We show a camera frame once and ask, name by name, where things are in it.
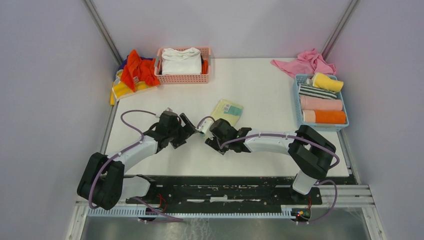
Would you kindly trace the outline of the yellow green teal towel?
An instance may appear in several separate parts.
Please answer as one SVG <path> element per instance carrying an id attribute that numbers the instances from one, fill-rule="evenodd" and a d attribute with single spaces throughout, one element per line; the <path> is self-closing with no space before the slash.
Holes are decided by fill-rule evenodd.
<path id="1" fill-rule="evenodd" d="M 213 135 L 209 128 L 214 120 L 224 119 L 228 121 L 232 127 L 234 127 L 241 118 L 243 110 L 243 105 L 230 100 L 221 99 L 212 113 L 200 122 L 197 130 L 205 139 L 212 139 Z"/>

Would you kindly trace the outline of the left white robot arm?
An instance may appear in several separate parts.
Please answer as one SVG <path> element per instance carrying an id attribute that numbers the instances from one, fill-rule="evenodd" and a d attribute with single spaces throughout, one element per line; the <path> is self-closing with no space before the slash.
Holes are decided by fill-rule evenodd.
<path id="1" fill-rule="evenodd" d="M 158 121 L 145 131 L 129 124 L 124 116 L 122 113 L 120 120 L 140 136 L 116 153 L 106 155 L 95 152 L 90 156 L 76 192 L 88 201 L 91 209 L 112 209 L 122 196 L 126 184 L 124 175 L 129 169 L 167 146 L 177 149 L 197 133 L 196 127 L 184 113 L 165 110 L 158 115 Z"/>

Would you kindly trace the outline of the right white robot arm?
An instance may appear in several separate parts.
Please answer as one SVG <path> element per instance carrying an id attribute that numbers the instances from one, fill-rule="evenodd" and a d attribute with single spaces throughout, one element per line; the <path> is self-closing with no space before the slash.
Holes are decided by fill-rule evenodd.
<path id="1" fill-rule="evenodd" d="M 312 187 L 327 177 L 340 158 L 336 147 L 308 125 L 295 131 L 269 132 L 250 127 L 235 129 L 227 120 L 205 117 L 196 130 L 205 136 L 205 144 L 224 155 L 235 153 L 269 152 L 290 156 L 299 167 L 291 188 L 289 199 L 302 204 L 309 198 Z"/>

